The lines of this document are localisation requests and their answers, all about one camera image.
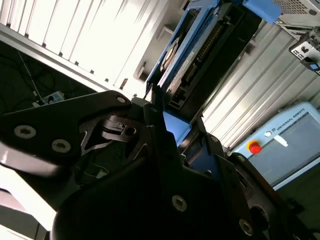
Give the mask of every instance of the cable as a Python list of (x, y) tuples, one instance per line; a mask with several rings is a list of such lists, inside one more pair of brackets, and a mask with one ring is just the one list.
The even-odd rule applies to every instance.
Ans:
[(11, 109), (10, 109), (10, 113), (11, 112), (14, 112), (15, 110), (17, 110), (18, 106), (26, 101), (30, 101), (30, 102), (34, 102), (35, 100), (34, 99), (31, 99), (31, 98), (26, 98), (26, 99), (22, 99), (21, 101), (18, 101)]
[(40, 223), (38, 222), (38, 225), (36, 226), (36, 230), (35, 230), (34, 240), (37, 240), (39, 227), (40, 227)]
[(72, 83), (71, 83), (70, 79), (68, 79), (68, 80), (69, 80), (69, 84), (70, 84), (70, 87), (71, 87), (72, 96), (75, 97), (75, 91), (74, 91), (74, 88), (72, 86)]
[(95, 164), (95, 163), (93, 163), (93, 162), (91, 162), (91, 164), (94, 165), (94, 166), (96, 166), (96, 167), (98, 167), (98, 168), (104, 169), (104, 170), (107, 171), (107, 173), (109, 173), (109, 170), (108, 170), (107, 168), (105, 168), (105, 167), (103, 167), (103, 166), (100, 166), (100, 165), (97, 165), (97, 164)]
[(87, 176), (90, 176), (90, 177), (95, 177), (95, 178), (97, 177), (96, 175), (89, 174), (89, 173), (87, 173), (86, 171), (83, 171), (83, 173), (84, 173), (85, 175), (87, 175)]
[(30, 79), (31, 79), (31, 81), (32, 81), (32, 83), (33, 83), (33, 86), (34, 86), (34, 89), (35, 89), (36, 94), (38, 94), (38, 96), (39, 96), (39, 98), (41, 99), (41, 101), (43, 101), (43, 97), (40, 95), (40, 93), (39, 93), (39, 91), (38, 91), (38, 88), (37, 88), (37, 86), (36, 86), (36, 83), (35, 83), (34, 79), (32, 78), (31, 73), (30, 73), (27, 65), (26, 65), (23, 57), (22, 57), (21, 54), (20, 54), (20, 51), (17, 50), (17, 52), (18, 52), (19, 57), (21, 58), (21, 60), (22, 60), (22, 62), (23, 62), (23, 65), (24, 65), (24, 67), (25, 67), (25, 70), (27, 71), (27, 73), (28, 73), (28, 75), (29, 75), (29, 77), (30, 77)]
[(4, 97), (3, 97), (2, 95), (0, 95), (0, 99), (2, 100), (3, 105), (4, 105), (4, 107), (5, 107), (5, 110), (4, 110), (4, 112), (3, 112), (2, 114), (5, 114), (5, 113), (7, 113), (7, 112), (9, 111), (8, 105), (7, 105), (5, 99), (4, 99)]

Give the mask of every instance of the white panel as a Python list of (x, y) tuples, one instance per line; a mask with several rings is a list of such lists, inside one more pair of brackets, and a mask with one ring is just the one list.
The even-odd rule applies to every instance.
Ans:
[(123, 79), (128, 78), (128, 86), (125, 86), (126, 89), (130, 88), (129, 86), (139, 86), (139, 89), (136, 90), (135, 94), (138, 97), (143, 97), (145, 94), (145, 87), (140, 88), (141, 82), (134, 78), (133, 74), (140, 63), (143, 55), (145, 54), (149, 43), (151, 42), (156, 29), (158, 28), (160, 21), (163, 19), (164, 14), (168, 9), (168, 2), (160, 1), (155, 6), (154, 14), (152, 18), (149, 20), (148, 24), (146, 25), (145, 29), (143, 30), (138, 42), (136, 43), (133, 51), (131, 52), (130, 56), (128, 57), (125, 67), (122, 69), (120, 75), (117, 77), (115, 86), (120, 87)]
[(65, 36), (65, 39), (61, 48), (62, 57), (67, 60), (69, 60), (71, 56), (71, 53), (77, 42), (81, 28), (84, 25), (84, 21), (87, 17), (87, 13), (89, 12), (91, 4), (92, 4), (92, 1), (90, 0), (87, 0), (87, 1), (80, 0), (75, 10), (73, 19), (69, 26), (69, 30), (67, 32), (67, 35)]
[(26, 0), (15, 0), (12, 14), (9, 16), (10, 28), (16, 32), (19, 30), (26, 3)]
[(27, 34), (29, 35), (30, 40), (39, 45), (44, 43), (50, 19), (54, 12), (55, 4), (56, 0), (36, 1)]
[(288, 51), (295, 39), (279, 26), (266, 24), (254, 40), (257, 47), (245, 55), (203, 113), (207, 131), (226, 148), (232, 149), (295, 101), (319, 107), (320, 77)]
[(19, 27), (19, 33), (23, 36), (27, 32), (27, 27), (28, 27), (29, 19), (31, 17), (31, 12), (32, 12), (33, 6), (36, 4), (35, 1), (37, 0), (26, 0), (20, 27)]
[(97, 14), (98, 8), (101, 5), (100, 0), (92, 0), (92, 4), (90, 6), (90, 9), (87, 13), (87, 16), (84, 20), (80, 35), (78, 37), (78, 41), (75, 43), (76, 45), (74, 46), (74, 50), (71, 53), (70, 61), (72, 63), (75, 63), (80, 59), (81, 53), (83, 51), (83, 48), (86, 48), (86, 43), (88, 42), (90, 36), (89, 35), (89, 30), (92, 25), (93, 20), (95, 19), (95, 16)]
[[(1, 31), (7, 34), (3, 38), (12, 46), (23, 50), (27, 48), (25, 53), (47, 64), (48, 59), (54, 59), (57, 62), (53, 62), (52, 66), (70, 73), (69, 76), (76, 76), (82, 83), (82, 76), (85, 76), (84, 83), (87, 86), (96, 84), (92, 87), (95, 90), (117, 89), (124, 78), (128, 78), (123, 90), (129, 94), (125, 94), (142, 96), (144, 84), (133, 78), (134, 72), (159, 24), (170, 24), (177, 19), (177, 5), (180, 6), (180, 2), (0, 0), (3, 5), (0, 19), (5, 25), (9, 19), (11, 28), (1, 28)], [(28, 38), (27, 46), (20, 48), (19, 44), (24, 40), (7, 30), (18, 31)]]
[(60, 53), (78, 1), (60, 0), (57, 3), (44, 40), (46, 48), (55, 54)]
[(12, 0), (3, 0), (0, 23), (7, 25)]

